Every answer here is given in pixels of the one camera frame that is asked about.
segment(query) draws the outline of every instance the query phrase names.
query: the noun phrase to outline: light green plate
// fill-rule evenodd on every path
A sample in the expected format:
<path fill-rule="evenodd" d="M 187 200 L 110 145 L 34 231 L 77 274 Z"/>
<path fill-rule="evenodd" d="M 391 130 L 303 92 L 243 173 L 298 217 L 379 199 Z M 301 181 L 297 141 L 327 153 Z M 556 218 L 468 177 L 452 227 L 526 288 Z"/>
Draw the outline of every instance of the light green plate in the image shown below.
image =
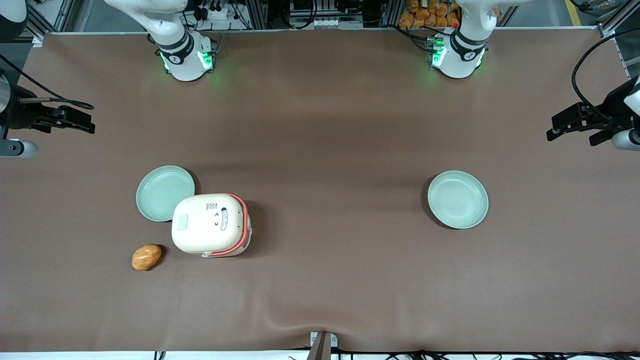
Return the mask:
<path fill-rule="evenodd" d="M 181 167 L 159 167 L 145 176 L 138 185 L 136 204 L 145 218 L 169 221 L 178 203 L 195 194 L 193 178 Z"/>
<path fill-rule="evenodd" d="M 480 224 L 489 210 L 484 186 L 472 175 L 457 170 L 436 176 L 429 185 L 427 198 L 438 220 L 455 229 Z"/>

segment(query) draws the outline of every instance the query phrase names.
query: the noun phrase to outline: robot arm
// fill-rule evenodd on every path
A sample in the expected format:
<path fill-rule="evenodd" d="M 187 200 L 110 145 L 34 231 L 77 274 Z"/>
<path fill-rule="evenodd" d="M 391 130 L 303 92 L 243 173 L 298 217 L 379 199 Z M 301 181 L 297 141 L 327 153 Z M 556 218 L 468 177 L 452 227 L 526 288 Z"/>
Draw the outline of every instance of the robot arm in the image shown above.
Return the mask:
<path fill-rule="evenodd" d="M 547 140 L 574 131 L 600 130 L 589 137 L 591 146 L 611 140 L 621 150 L 640 151 L 640 79 L 638 76 L 610 92 L 597 110 L 577 102 L 551 118 Z"/>
<path fill-rule="evenodd" d="M 20 36 L 27 24 L 26 0 L 0 1 L 0 42 L 8 42 Z M 10 63 L 0 55 L 7 64 L 20 72 L 20 68 Z M 95 126 L 91 123 L 91 116 L 69 106 L 50 108 L 41 102 L 67 102 L 85 109 L 93 109 L 92 105 L 84 102 L 61 98 L 41 84 L 32 80 L 36 85 L 50 92 L 55 98 L 36 97 L 33 92 L 18 85 L 9 83 L 0 69 L 0 156 L 18 158 L 32 158 L 38 153 L 38 147 L 33 142 L 7 139 L 9 129 L 36 129 L 50 133 L 52 127 L 70 127 L 93 134 Z"/>
<path fill-rule="evenodd" d="M 176 12 L 187 0 L 105 0 L 143 28 L 160 48 L 164 67 L 176 79 L 193 81 L 213 71 L 215 49 L 211 39 L 197 31 L 187 31 Z"/>
<path fill-rule="evenodd" d="M 471 75 L 480 66 L 484 46 L 498 21 L 493 8 L 529 1 L 532 0 L 456 0 L 462 9 L 460 26 L 448 35 L 436 36 L 442 39 L 442 45 L 436 49 L 438 55 L 432 58 L 432 66 L 450 78 L 461 79 Z"/>
<path fill-rule="evenodd" d="M 27 0 L 0 1 L 0 42 L 20 36 L 27 26 Z"/>

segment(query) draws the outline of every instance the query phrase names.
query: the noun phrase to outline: white rice cooker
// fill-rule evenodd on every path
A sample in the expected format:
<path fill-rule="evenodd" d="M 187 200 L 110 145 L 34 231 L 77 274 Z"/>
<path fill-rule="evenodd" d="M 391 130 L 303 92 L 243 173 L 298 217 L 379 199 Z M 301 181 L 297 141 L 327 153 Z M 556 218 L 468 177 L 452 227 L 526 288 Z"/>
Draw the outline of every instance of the white rice cooker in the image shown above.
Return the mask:
<path fill-rule="evenodd" d="M 203 258 L 242 253 L 251 239 L 246 204 L 230 193 L 188 197 L 173 212 L 171 236 L 178 249 Z"/>

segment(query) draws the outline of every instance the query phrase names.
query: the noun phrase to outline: tabletop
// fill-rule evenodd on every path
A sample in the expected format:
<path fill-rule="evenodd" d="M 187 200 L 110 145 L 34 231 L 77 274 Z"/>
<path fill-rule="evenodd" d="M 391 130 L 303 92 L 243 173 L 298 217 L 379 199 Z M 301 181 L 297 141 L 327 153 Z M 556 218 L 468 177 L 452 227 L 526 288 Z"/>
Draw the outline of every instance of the tabletop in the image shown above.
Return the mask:
<path fill-rule="evenodd" d="M 453 80 L 392 30 L 229 33 L 180 83 L 144 35 L 47 35 L 25 71 L 96 132 L 10 133 L 40 154 L 0 159 L 0 350 L 637 350 L 638 154 L 545 138 L 598 39 L 503 29 Z M 578 82 L 599 103 L 626 79 L 610 42 Z M 244 253 L 186 254 L 138 212 L 162 165 L 247 201 Z M 484 184 L 477 227 L 431 214 L 446 170 Z M 134 271 L 150 242 L 163 262 Z"/>

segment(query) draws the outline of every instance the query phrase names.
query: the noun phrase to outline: power strip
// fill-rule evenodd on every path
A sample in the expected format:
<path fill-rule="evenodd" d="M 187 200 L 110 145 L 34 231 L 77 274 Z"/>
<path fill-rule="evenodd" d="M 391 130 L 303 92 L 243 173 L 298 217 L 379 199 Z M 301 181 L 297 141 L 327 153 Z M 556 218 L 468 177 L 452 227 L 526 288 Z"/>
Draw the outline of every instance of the power strip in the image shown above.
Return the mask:
<path fill-rule="evenodd" d="M 209 10 L 207 14 L 207 20 L 226 20 L 227 15 L 229 14 L 229 9 L 227 7 L 222 8 L 220 11 Z"/>
<path fill-rule="evenodd" d="M 336 17 L 316 17 L 314 19 L 314 29 L 337 29 L 340 20 Z"/>

